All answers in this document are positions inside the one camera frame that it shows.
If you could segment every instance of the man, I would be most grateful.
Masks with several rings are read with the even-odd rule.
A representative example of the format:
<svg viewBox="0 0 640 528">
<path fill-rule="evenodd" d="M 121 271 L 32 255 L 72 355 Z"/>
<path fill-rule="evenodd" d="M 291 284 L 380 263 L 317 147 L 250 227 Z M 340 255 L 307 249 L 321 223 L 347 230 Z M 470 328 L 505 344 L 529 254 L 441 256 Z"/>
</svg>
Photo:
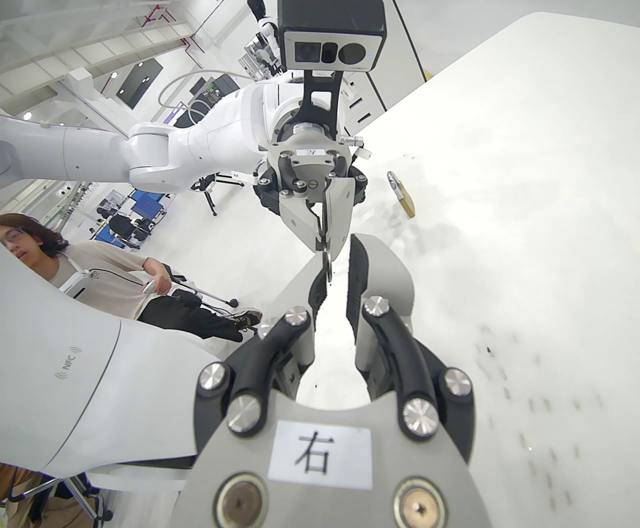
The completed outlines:
<svg viewBox="0 0 640 528">
<path fill-rule="evenodd" d="M 183 330 L 203 339 L 219 337 L 241 342 L 242 331 L 260 323 L 255 309 L 218 317 L 166 294 L 172 281 L 158 260 L 87 240 L 69 244 L 60 233 L 23 214 L 0 214 L 0 243 L 35 273 L 59 288 L 76 266 L 92 276 L 90 286 L 77 299 L 103 312 L 172 330 Z M 156 281 L 154 294 L 142 293 L 144 284 L 130 271 L 146 271 Z"/>
</svg>

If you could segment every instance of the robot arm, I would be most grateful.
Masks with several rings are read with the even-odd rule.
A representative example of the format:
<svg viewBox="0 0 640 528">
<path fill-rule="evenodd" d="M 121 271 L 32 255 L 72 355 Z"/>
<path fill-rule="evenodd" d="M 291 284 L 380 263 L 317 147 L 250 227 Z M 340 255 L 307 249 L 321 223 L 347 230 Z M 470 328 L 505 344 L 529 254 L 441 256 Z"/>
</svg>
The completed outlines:
<svg viewBox="0 0 640 528">
<path fill-rule="evenodd" d="M 297 526 L 304 512 L 309 528 L 490 528 L 467 467 L 471 381 L 413 338 L 411 276 L 375 237 L 351 236 L 347 302 L 372 401 L 338 412 L 295 403 L 325 295 L 317 254 L 258 336 L 194 380 L 198 459 L 170 527 Z"/>
</svg>

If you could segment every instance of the metal screw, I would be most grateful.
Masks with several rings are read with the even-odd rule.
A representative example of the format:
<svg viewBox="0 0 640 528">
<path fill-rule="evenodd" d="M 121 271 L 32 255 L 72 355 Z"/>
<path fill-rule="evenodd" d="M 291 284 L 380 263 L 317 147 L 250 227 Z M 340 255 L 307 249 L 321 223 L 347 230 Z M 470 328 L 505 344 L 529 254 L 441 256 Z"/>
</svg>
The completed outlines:
<svg viewBox="0 0 640 528">
<path fill-rule="evenodd" d="M 454 396 L 471 394 L 471 378 L 460 369 L 447 369 L 444 373 L 444 383 Z"/>
<path fill-rule="evenodd" d="M 284 314 L 284 320 L 291 326 L 300 326 L 308 318 L 307 309 L 304 306 L 294 306 Z"/>
<path fill-rule="evenodd" d="M 416 436 L 429 438 L 440 425 L 440 417 L 435 405 L 423 398 L 412 398 L 402 409 L 404 424 Z"/>
<path fill-rule="evenodd" d="M 271 329 L 276 326 L 278 322 L 277 317 L 270 317 L 269 319 L 263 320 L 258 326 L 258 337 L 260 339 L 264 339 L 267 337 L 267 334 L 271 331 Z"/>
<path fill-rule="evenodd" d="M 261 413 L 260 401 L 251 394 L 242 394 L 229 404 L 227 426 L 234 433 L 245 433 L 258 423 Z"/>
<path fill-rule="evenodd" d="M 262 481 L 252 474 L 229 479 L 216 499 L 216 517 L 222 528 L 261 526 L 267 513 L 268 495 Z"/>
<path fill-rule="evenodd" d="M 396 491 L 394 516 L 400 528 L 442 528 L 446 510 L 440 493 L 430 482 L 412 478 Z"/>
<path fill-rule="evenodd" d="M 204 390 L 213 390 L 225 379 L 225 366 L 222 363 L 212 363 L 202 369 L 198 382 Z"/>
<path fill-rule="evenodd" d="M 364 309 L 370 316 L 380 317 L 389 311 L 389 301 L 380 295 L 374 295 L 364 301 Z"/>
</svg>

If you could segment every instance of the sticker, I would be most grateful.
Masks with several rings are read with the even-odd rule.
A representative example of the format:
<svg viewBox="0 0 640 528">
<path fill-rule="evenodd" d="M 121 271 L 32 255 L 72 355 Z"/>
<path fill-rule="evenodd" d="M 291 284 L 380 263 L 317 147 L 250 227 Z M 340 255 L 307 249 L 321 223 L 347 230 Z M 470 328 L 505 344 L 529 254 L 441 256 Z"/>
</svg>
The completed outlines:
<svg viewBox="0 0 640 528">
<path fill-rule="evenodd" d="M 299 148 L 296 156 L 326 156 L 323 148 Z"/>
<path fill-rule="evenodd" d="M 371 430 L 279 420 L 269 478 L 372 490 Z"/>
</svg>

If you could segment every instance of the office chair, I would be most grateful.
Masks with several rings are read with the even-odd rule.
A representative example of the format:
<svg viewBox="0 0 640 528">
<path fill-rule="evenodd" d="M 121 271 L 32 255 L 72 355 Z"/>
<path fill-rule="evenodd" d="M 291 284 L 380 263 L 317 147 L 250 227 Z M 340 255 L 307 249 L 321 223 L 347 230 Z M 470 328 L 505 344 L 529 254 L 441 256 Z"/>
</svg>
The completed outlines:
<svg viewBox="0 0 640 528">
<path fill-rule="evenodd" d="M 216 204 L 214 204 L 213 200 L 211 199 L 211 191 L 216 183 L 225 183 L 227 185 L 238 185 L 240 187 L 244 187 L 244 182 L 241 182 L 240 180 L 238 180 L 237 178 L 234 178 L 233 176 L 220 175 L 219 172 L 215 174 L 209 174 L 209 176 L 206 176 L 205 178 L 200 178 L 197 182 L 195 182 L 190 187 L 191 190 L 196 191 L 198 193 L 204 193 L 205 198 L 207 199 L 207 203 L 209 204 L 209 208 L 213 213 L 213 216 L 218 215 L 218 213 L 216 213 L 216 210 L 214 209 L 214 207 L 216 207 Z"/>
<path fill-rule="evenodd" d="M 140 249 L 140 246 L 130 240 L 131 237 L 139 242 L 147 239 L 151 234 L 150 230 L 143 228 L 141 225 L 134 224 L 131 219 L 122 214 L 114 214 L 108 222 L 109 229 L 114 232 L 118 240 L 124 245 L 133 249 Z"/>
</svg>

